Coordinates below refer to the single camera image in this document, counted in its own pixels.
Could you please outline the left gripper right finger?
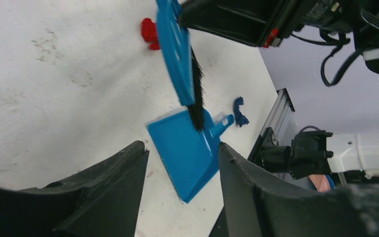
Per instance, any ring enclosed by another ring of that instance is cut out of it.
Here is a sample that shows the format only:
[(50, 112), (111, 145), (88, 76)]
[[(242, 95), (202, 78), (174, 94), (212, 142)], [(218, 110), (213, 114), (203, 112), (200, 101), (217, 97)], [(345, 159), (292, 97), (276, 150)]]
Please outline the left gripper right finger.
[(319, 193), (288, 183), (226, 143), (218, 150), (230, 237), (379, 237), (379, 184)]

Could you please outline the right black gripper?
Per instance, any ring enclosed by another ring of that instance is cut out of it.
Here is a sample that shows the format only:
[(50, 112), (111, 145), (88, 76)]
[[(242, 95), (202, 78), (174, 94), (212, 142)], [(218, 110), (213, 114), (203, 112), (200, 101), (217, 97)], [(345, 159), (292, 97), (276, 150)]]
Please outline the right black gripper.
[(304, 26), (316, 27), (321, 40), (314, 44), (331, 46), (330, 56), (354, 43), (334, 82), (359, 56), (379, 74), (379, 0), (188, 0), (181, 7), (180, 26), (254, 47), (278, 47)]

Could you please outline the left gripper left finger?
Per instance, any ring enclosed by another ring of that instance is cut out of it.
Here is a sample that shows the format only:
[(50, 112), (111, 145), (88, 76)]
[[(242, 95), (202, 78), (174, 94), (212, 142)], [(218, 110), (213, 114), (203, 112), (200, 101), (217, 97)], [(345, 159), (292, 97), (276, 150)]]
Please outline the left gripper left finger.
[(135, 141), (43, 188), (0, 188), (0, 237), (132, 237), (149, 151)]

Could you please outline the blue dustpan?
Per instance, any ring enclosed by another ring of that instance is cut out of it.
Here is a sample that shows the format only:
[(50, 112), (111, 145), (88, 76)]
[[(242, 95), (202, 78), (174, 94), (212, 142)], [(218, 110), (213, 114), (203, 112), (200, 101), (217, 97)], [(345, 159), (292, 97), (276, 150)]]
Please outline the blue dustpan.
[(179, 198), (190, 202), (219, 170), (220, 136), (234, 123), (232, 114), (214, 122), (204, 110), (204, 129), (197, 131), (187, 110), (147, 124)]

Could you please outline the blue hand brush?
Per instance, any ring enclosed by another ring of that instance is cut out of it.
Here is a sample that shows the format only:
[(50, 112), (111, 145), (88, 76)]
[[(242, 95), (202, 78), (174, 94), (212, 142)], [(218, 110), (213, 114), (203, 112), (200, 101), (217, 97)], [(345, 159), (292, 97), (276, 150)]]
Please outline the blue hand brush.
[(177, 0), (157, 0), (156, 30), (164, 62), (179, 102), (188, 110), (194, 129), (204, 129), (203, 72), (190, 43), (189, 30), (178, 23)]

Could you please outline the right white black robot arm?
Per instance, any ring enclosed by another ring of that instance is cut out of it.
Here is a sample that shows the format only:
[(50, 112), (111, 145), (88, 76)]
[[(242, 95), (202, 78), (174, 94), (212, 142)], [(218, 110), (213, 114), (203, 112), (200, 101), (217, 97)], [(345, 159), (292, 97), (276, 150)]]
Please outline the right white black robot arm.
[[(354, 42), (355, 50), (327, 79), (337, 85), (350, 65), (362, 57), (366, 67), (379, 74), (379, 0), (188, 0), (182, 4), (181, 26), (204, 31), (255, 47), (278, 47), (296, 37), (305, 26), (316, 27), (321, 37), (314, 44), (331, 46), (330, 56)], [(353, 178), (379, 178), (379, 135), (351, 135), (314, 129), (302, 130), (289, 146), (274, 143), (270, 127), (259, 136), (249, 160), (271, 173), (288, 173), (294, 179), (311, 174), (352, 172)]]

